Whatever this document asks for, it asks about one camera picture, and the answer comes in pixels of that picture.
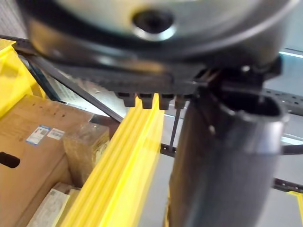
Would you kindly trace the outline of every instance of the cardboard box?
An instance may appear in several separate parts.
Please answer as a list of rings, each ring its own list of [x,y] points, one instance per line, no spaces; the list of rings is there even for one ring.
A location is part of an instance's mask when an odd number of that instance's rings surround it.
[[[27,227],[60,227],[80,190],[58,183],[43,199]]]
[[[87,122],[66,131],[63,142],[73,182],[82,187],[109,143],[109,128]]]
[[[71,184],[61,137],[92,116],[58,102],[26,96],[0,119],[1,227],[25,226],[58,181]]]

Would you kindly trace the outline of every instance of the circular hole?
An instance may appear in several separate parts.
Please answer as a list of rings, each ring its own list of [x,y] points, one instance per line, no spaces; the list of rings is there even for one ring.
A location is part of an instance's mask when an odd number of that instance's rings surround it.
[[[149,9],[137,13],[133,18],[133,23],[145,32],[159,34],[172,26],[173,18],[168,12]]]

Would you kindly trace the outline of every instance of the black metal pipe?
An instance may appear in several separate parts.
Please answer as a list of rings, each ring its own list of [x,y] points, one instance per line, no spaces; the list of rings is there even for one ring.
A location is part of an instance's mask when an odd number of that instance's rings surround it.
[[[170,179],[169,227],[253,227],[272,186],[286,110],[269,97],[254,108],[258,97],[219,98],[200,93],[187,109]]]

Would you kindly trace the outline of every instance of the sticker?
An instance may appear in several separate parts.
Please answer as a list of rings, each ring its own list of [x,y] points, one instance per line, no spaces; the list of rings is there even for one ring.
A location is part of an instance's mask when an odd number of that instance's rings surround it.
[[[52,129],[49,133],[48,133],[48,137],[56,139],[56,140],[60,140],[62,138],[62,136],[64,135],[64,131],[59,130],[59,129]]]
[[[27,142],[37,145],[43,137],[50,131],[50,127],[39,125],[36,130],[28,137]]]

